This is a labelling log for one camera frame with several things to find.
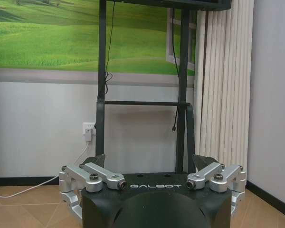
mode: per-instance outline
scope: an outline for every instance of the white power cable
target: white power cable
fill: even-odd
[[[82,153],[79,155],[79,157],[77,158],[76,162],[77,162],[77,161],[81,158],[81,156],[86,152],[86,150],[87,150],[88,147],[89,147],[89,142],[86,142],[86,147],[85,147],[85,149],[82,151]],[[38,188],[38,187],[40,187],[41,185],[44,185],[44,184],[46,184],[46,183],[49,183],[50,181],[56,179],[57,177],[59,177],[59,175],[57,175],[57,176],[53,177],[52,179],[47,180],[47,181],[45,181],[45,182],[43,182],[43,183],[41,183],[41,184],[39,184],[39,185],[33,186],[33,187],[29,188],[29,189],[25,189],[25,190],[23,190],[23,191],[17,192],[17,193],[15,193],[15,194],[13,194],[13,195],[10,195],[10,196],[0,196],[0,198],[11,198],[11,197],[20,195],[20,194],[22,194],[22,193],[24,193],[24,192],[26,192],[26,191],[29,191],[29,190]]]

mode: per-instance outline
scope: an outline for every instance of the metal clamp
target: metal clamp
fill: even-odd
[[[59,172],[61,198],[68,204],[70,211],[82,224],[82,208],[75,190],[85,188],[88,192],[99,192],[105,182],[110,189],[124,189],[126,181],[119,173],[110,172],[94,163],[81,164],[79,167],[63,166]]]
[[[83,169],[89,173],[96,173],[99,175],[110,189],[122,190],[127,186],[127,182],[122,174],[111,172],[92,162],[85,164]]]
[[[61,192],[86,188],[88,192],[98,192],[103,188],[102,178],[93,178],[90,173],[71,165],[59,172],[59,188]]]
[[[71,213],[82,224],[82,208],[79,204],[78,196],[73,191],[61,192],[60,195],[62,200],[67,203]]]
[[[197,173],[190,173],[187,177],[187,187],[192,190],[202,189],[214,174],[220,172],[222,172],[222,165],[213,162]]]
[[[237,182],[237,179],[243,168],[239,165],[231,165],[227,167],[222,173],[214,174],[210,179],[210,188],[216,192],[225,192],[231,182]]]
[[[192,190],[202,189],[210,182],[210,189],[215,192],[232,190],[231,214],[236,212],[238,203],[245,197],[246,171],[242,166],[212,163],[197,173],[191,173],[187,178],[187,187]]]

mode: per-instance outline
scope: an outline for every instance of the black baseboard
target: black baseboard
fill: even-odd
[[[54,177],[2,177],[0,186],[34,186],[46,182]],[[58,178],[46,183],[45,185],[58,185]]]
[[[266,201],[268,204],[285,214],[285,203],[279,200],[278,198],[274,197],[273,195],[269,194],[268,192],[264,191],[263,189],[259,188],[257,185],[247,181],[246,188],[257,195],[259,198]]]

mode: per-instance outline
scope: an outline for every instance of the black cable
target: black cable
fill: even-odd
[[[172,49],[173,49],[173,56],[174,56],[174,63],[175,63],[175,67],[176,67],[176,72],[177,72],[177,76],[180,78],[180,73],[179,73],[179,69],[177,67],[177,61],[176,61],[176,56],[175,56],[175,48],[174,48],[174,8],[172,9],[172,28],[171,28],[171,33],[172,33]]]
[[[110,51],[111,51],[111,43],[112,43],[112,33],[113,33],[113,27],[114,27],[114,11],[115,11],[115,1],[113,3],[113,10],[112,10],[112,25],[111,25],[111,32],[110,32],[110,41],[109,41],[109,49],[108,49],[108,60],[107,63],[105,65],[105,72],[104,72],[104,85],[101,86],[101,89],[99,90],[102,91],[103,87],[105,86],[104,89],[104,95],[106,95],[108,93],[108,84],[107,82],[110,81],[113,78],[113,74],[112,73],[108,73],[107,69],[108,69],[108,65],[109,65],[109,61],[110,61]]]
[[[175,67],[176,67],[176,72],[177,72],[177,76],[180,79],[180,73],[179,73],[179,69],[177,67],[177,61],[176,61],[176,56],[175,56],[175,48],[174,48],[174,14],[175,14],[175,9],[172,9],[172,28],[171,28],[171,33],[172,33],[172,49],[173,49],[173,56],[174,56],[174,63],[175,63]],[[179,108],[176,108],[176,112],[175,112],[175,117],[174,117],[174,125],[172,127],[172,131],[176,130],[176,118],[177,118],[177,114],[179,112]]]

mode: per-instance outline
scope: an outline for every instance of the brown floor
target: brown floor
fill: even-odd
[[[0,187],[11,195],[27,187]],[[42,186],[9,199],[0,199],[0,228],[80,228],[61,202],[58,186]],[[246,198],[232,217],[232,228],[285,228],[285,215],[246,191]]]

